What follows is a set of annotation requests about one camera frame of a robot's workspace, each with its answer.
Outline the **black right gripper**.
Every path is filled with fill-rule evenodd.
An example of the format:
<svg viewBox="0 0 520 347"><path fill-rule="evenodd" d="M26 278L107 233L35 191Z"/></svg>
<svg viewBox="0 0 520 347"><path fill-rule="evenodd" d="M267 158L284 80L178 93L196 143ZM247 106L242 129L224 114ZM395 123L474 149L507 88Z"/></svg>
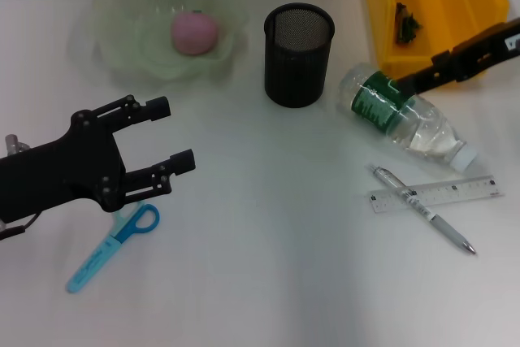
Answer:
<svg viewBox="0 0 520 347"><path fill-rule="evenodd" d="M498 63L519 56L519 18L496 24L450 52L431 58L431 66L396 81L402 95L425 93L451 82L468 80Z"/></svg>

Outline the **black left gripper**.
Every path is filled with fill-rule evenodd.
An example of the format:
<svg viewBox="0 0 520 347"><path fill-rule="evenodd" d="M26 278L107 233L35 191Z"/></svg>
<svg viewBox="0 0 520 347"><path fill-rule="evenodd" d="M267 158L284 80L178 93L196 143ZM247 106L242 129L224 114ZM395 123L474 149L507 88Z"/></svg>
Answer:
<svg viewBox="0 0 520 347"><path fill-rule="evenodd" d="M80 111L56 141L1 159L1 220L17 221L76 199L112 212L124 203L171 193L170 176L196 168L192 150L125 174L113 133L171 115L166 97L142 106L133 95Z"/></svg>

